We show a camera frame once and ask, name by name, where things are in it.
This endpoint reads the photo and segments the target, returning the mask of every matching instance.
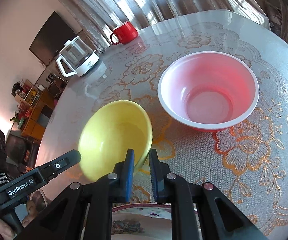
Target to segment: white wall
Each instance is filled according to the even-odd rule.
[[[76,33],[81,30],[58,0],[0,0],[0,128],[5,135],[17,106],[13,84],[21,78],[35,83],[44,70],[29,46],[54,11]]]

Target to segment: lace tablecloth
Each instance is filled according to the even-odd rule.
[[[161,107],[157,85],[169,64],[189,53],[239,58],[260,87],[247,120],[215,133],[193,130]],[[158,23],[129,44],[111,46],[84,77],[73,77],[45,130],[37,166],[77,149],[88,119],[105,104],[132,100],[148,113],[160,160],[187,181],[214,183],[268,238],[288,236],[288,45],[238,14],[214,10]],[[78,165],[43,190],[55,198],[70,182],[88,183]],[[133,179],[132,202],[153,202],[148,161]]]

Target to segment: silver bolt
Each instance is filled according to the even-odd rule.
[[[73,182],[70,185],[71,189],[78,189],[80,187],[80,184],[78,182]]]
[[[207,190],[212,190],[214,188],[214,185],[209,182],[206,182],[204,183],[203,187]]]
[[[169,174],[166,175],[166,177],[167,177],[168,179],[176,179],[176,174],[174,174],[174,173],[169,173]]]
[[[116,173],[110,173],[109,175],[107,175],[107,177],[109,179],[116,179],[117,178],[117,174]]]

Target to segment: television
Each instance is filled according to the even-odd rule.
[[[36,35],[29,50],[48,66],[64,48],[64,43],[75,36],[74,31],[56,12],[53,12]]]

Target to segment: finger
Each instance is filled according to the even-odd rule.
[[[0,234],[5,240],[12,240],[15,235],[12,228],[2,219],[0,219]]]
[[[36,216],[37,216],[37,214],[36,215],[27,215],[25,218],[23,218],[23,220],[22,220],[23,227],[24,228],[27,227],[27,225],[29,223],[31,223],[32,220],[35,219]]]
[[[37,216],[38,211],[36,210],[35,203],[32,200],[28,200],[26,202],[26,210],[29,213],[29,215]]]

